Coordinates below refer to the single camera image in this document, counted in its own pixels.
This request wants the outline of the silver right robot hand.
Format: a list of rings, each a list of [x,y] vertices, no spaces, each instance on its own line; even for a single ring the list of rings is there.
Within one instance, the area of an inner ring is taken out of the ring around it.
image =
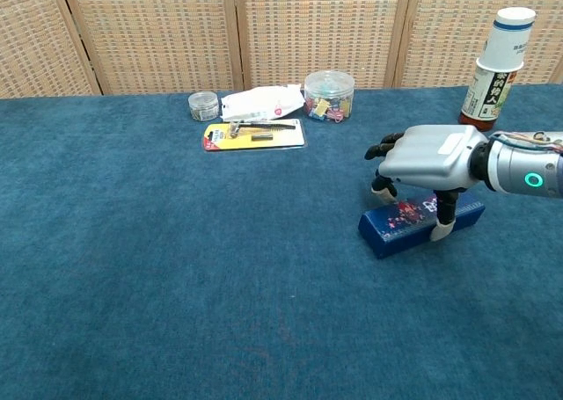
[[[371,192],[392,203],[396,182],[432,190],[437,212],[429,239],[444,239],[456,223],[458,195],[479,182],[471,172],[472,154],[487,144],[486,136],[472,125],[417,125],[386,135],[364,155],[366,160],[383,159]]]

